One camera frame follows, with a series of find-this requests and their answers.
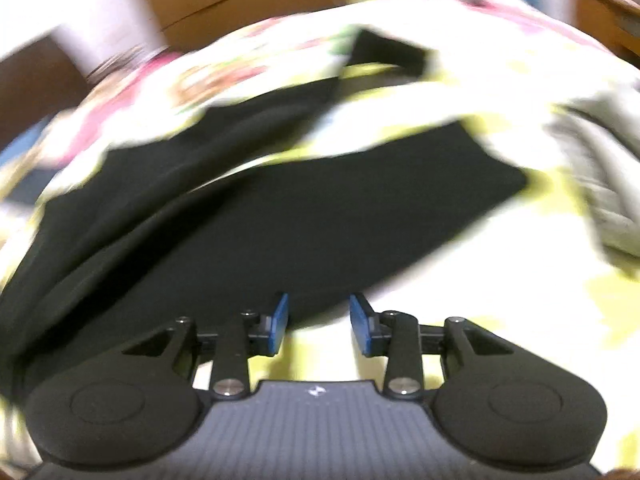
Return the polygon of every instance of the logo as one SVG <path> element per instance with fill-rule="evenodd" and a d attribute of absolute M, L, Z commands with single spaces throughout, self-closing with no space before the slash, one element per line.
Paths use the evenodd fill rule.
<path fill-rule="evenodd" d="M 326 393 L 326 390 L 322 386 L 314 386 L 313 388 L 309 388 L 306 391 L 309 395 L 313 395 L 314 397 L 323 396 Z"/>

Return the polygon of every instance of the gray ribbed surface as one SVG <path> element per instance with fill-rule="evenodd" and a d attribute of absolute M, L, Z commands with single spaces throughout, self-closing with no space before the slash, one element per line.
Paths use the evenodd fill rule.
<path fill-rule="evenodd" d="M 325 392 L 316 392 L 321 386 Z M 413 403 L 372 383 L 267 382 L 258 394 L 214 405 L 202 427 L 160 460 L 120 472 L 45 465 L 33 480 L 588 480 L 587 465 L 522 474 L 469 460 Z"/>

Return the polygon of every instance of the black cloth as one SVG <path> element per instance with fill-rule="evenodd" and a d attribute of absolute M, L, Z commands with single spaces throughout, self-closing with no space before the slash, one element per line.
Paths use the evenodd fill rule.
<path fill-rule="evenodd" d="M 423 51 L 371 33 L 353 51 L 350 64 L 424 69 Z M 20 404 L 47 376 L 141 332 L 178 316 L 206 328 L 260 312 L 276 290 L 290 293 L 293 322 L 308 319 L 414 263 L 526 184 L 455 122 L 193 190 L 290 139 L 337 83 L 210 108 L 172 139 L 109 152 L 84 187 L 47 203 L 0 296 L 0 391 Z"/>

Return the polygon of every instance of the black round pad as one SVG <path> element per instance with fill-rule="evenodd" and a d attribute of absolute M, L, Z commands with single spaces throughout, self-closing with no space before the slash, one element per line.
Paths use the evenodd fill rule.
<path fill-rule="evenodd" d="M 173 449 L 191 433 L 200 401 L 189 383 L 149 366 L 147 357 L 126 357 L 119 370 L 88 362 L 31 394 L 27 426 L 47 459 L 78 469 L 131 466 Z"/>
<path fill-rule="evenodd" d="M 433 413 L 457 447 L 506 468 L 554 470 L 590 459 L 607 419 L 604 401 L 582 379 L 544 371 L 461 370 L 440 387 Z"/>

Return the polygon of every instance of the silver bolt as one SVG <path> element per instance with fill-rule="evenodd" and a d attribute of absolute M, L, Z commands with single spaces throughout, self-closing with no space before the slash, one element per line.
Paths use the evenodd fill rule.
<path fill-rule="evenodd" d="M 244 384 L 238 379 L 221 379 L 213 385 L 213 391 L 225 397 L 231 397 L 244 392 Z"/>
<path fill-rule="evenodd" d="M 411 377 L 396 377 L 389 381 L 389 389 L 395 394 L 409 395 L 420 389 L 420 383 Z"/>

